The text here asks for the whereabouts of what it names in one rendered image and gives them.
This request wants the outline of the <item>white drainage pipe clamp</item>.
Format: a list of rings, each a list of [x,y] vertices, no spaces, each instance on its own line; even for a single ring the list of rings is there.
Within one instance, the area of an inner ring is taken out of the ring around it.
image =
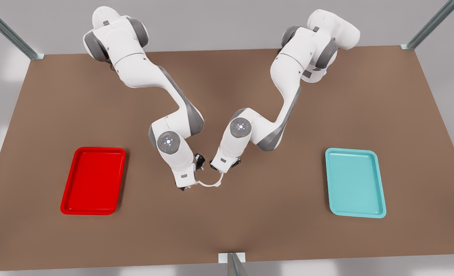
[[[196,183],[201,185],[201,186],[203,186],[203,187],[218,187],[218,186],[221,185],[221,181],[222,181],[223,175],[224,175],[224,173],[220,172],[219,180],[216,183],[211,184],[211,185],[205,184],[205,183],[203,183],[201,181],[196,181]]]

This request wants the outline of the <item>red rectangular tray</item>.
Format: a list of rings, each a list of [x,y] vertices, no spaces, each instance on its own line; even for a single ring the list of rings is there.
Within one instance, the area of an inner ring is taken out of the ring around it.
[[[66,215],[111,215],[118,206],[126,151],[81,147],[73,156],[60,210]]]

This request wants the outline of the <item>teal rectangular tray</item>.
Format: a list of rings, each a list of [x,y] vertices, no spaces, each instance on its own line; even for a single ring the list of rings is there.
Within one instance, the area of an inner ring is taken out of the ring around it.
[[[332,213],[358,218],[385,217],[387,210],[375,152],[328,148],[325,162]]]

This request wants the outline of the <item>silver frame post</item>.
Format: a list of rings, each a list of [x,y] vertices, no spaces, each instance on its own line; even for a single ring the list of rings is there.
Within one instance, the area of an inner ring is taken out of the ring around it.
[[[246,253],[219,253],[218,263],[226,263],[228,276],[248,276],[244,267]]]
[[[0,33],[6,37],[17,49],[19,49],[31,61],[40,61],[45,55],[38,54],[30,47],[18,34],[16,34],[1,18],[0,18]]]
[[[453,11],[454,0],[448,0],[408,43],[400,45],[400,49],[414,51]]]

